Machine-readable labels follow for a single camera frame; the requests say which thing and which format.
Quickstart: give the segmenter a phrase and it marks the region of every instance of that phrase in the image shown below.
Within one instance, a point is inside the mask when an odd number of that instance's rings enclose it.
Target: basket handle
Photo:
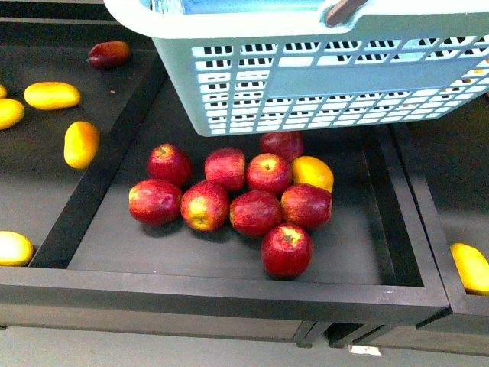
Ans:
[[[326,24],[330,27],[340,24],[367,1],[368,0],[341,0],[327,12]]]

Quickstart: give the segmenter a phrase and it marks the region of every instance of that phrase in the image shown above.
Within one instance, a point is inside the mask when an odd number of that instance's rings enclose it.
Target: basket holes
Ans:
[[[479,41],[475,43],[476,46],[479,46],[481,44],[489,44],[489,34],[486,36],[483,36]]]
[[[329,42],[326,47],[325,51],[330,52],[332,50],[356,50],[360,46],[360,42],[357,41],[333,41]]]
[[[241,106],[241,107],[252,107],[260,105],[259,99],[245,99],[242,101],[234,101],[233,106]]]
[[[263,92],[235,93],[235,99],[254,99],[262,96]]]
[[[451,59],[458,54],[458,50],[444,50],[432,52],[426,60],[440,60],[440,59]]]
[[[229,84],[228,83],[219,83],[219,84],[205,84],[200,86],[200,91],[202,93],[208,93],[208,92],[218,92],[218,91],[225,91],[229,90]]]
[[[366,109],[366,108],[361,108],[361,109],[359,109],[359,108],[354,108],[354,109],[346,109],[344,113],[346,113],[346,114],[352,114],[352,113],[363,113],[363,112],[365,112],[365,111],[367,111],[367,109]]]
[[[360,96],[357,97],[357,100],[362,101],[362,100],[379,99],[381,96],[382,95],[380,93],[361,94]]]
[[[398,97],[405,97],[408,96],[410,93],[409,92],[390,92],[386,94],[387,98],[398,98]]]
[[[297,99],[297,104],[302,105],[304,103],[321,103],[322,97],[300,97]]]
[[[260,79],[267,79],[269,75],[270,75],[269,70],[238,71],[238,73],[236,74],[236,79],[237,80],[260,80]]]
[[[232,54],[232,46],[206,46],[193,47],[192,54],[194,57],[211,57]]]
[[[438,38],[414,38],[412,40],[408,40],[403,49],[420,49],[431,47],[433,44],[438,42]]]
[[[291,112],[289,114],[290,117],[310,117],[313,113],[311,111],[300,111],[300,112]]]
[[[229,94],[205,94],[202,96],[203,102],[218,102],[218,101],[227,101],[229,99]]]
[[[470,50],[466,50],[461,57],[481,57],[486,54],[489,54],[489,48],[471,48]]]
[[[350,95],[339,95],[339,96],[330,96],[326,100],[326,103],[330,102],[348,102],[351,101],[353,96]]]
[[[442,44],[444,44],[446,46],[461,46],[463,44],[469,43],[474,38],[475,37],[465,37],[465,36],[450,37],[450,38],[447,38],[446,40],[444,40]]]
[[[284,53],[310,53],[316,52],[319,48],[319,42],[294,42],[285,44]]]
[[[272,112],[272,113],[262,113],[261,118],[262,119],[283,119],[285,116],[285,113],[282,112]]]
[[[324,115],[337,115],[341,109],[322,109],[317,113],[318,116],[324,116]]]
[[[277,44],[245,44],[241,46],[242,54],[272,54],[277,51]]]
[[[292,102],[291,98],[273,98],[267,99],[265,102],[266,106],[284,106],[289,105]]]
[[[231,67],[230,60],[208,60],[208,61],[197,61],[197,70],[219,70],[219,69],[229,69]]]
[[[380,63],[387,59],[387,54],[359,55],[355,63]]]
[[[257,118],[256,115],[235,115],[231,116],[231,121],[233,122],[241,122],[241,121],[252,121]]]
[[[267,85],[266,82],[242,82],[236,83],[236,90],[243,89],[263,89]]]
[[[397,47],[400,43],[400,40],[381,40],[381,41],[370,41],[367,46],[365,46],[365,50],[389,50]]]
[[[392,108],[393,106],[376,106],[376,107],[372,107],[371,111],[388,111]]]
[[[257,57],[254,59],[240,59],[240,67],[268,67],[273,62],[272,57]]]

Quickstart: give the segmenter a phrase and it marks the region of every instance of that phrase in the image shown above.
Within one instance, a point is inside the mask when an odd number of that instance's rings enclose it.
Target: mango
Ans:
[[[7,96],[7,89],[0,84],[0,98],[5,98]]]
[[[40,82],[28,86],[24,98],[35,109],[52,111],[76,106],[81,95],[77,88],[67,83]]]
[[[24,266],[34,255],[34,247],[20,233],[0,231],[0,266]]]
[[[64,160],[72,168],[86,169],[99,149],[100,133],[89,122],[77,121],[64,135]]]
[[[454,243],[450,251],[468,294],[489,296],[489,263],[475,247]]]
[[[95,69],[110,70],[126,63],[131,56],[129,45],[123,41],[97,44],[89,52],[88,62]]]
[[[24,117],[24,105],[15,99],[0,99],[0,130],[10,128]]]

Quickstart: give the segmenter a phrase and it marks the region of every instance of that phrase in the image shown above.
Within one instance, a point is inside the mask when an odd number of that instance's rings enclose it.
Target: blue item in basket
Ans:
[[[322,0],[181,0],[185,14],[315,11]]]

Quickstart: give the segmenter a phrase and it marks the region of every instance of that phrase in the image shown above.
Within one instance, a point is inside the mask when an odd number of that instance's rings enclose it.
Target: apple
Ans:
[[[291,162],[304,153],[303,136],[300,132],[268,132],[260,138],[260,149]]]
[[[211,232],[222,227],[229,214],[228,191],[218,182],[200,181],[182,196],[183,220],[197,231]]]
[[[248,165],[246,180],[250,190],[280,195],[292,183],[292,168],[281,156],[259,154]]]
[[[237,148],[220,148],[206,158],[206,180],[219,182],[228,191],[245,185],[245,153]]]
[[[229,208],[232,227],[252,238],[263,237],[282,222],[282,207],[267,191],[248,191],[236,197]]]
[[[331,218],[333,199],[329,191],[308,183],[295,183],[282,194],[284,222],[316,229]]]
[[[123,41],[97,44],[89,52],[89,64],[99,70],[110,70],[126,63],[131,56],[129,45]]]
[[[192,171],[189,156],[170,143],[153,149],[147,160],[147,173],[150,177],[160,178],[178,187],[189,182]]]
[[[306,269],[313,256],[313,241],[306,230],[291,223],[273,228],[261,243],[265,270],[277,277],[296,277]]]
[[[129,213],[139,222],[160,226],[180,216],[182,190],[168,181],[148,178],[129,191]]]

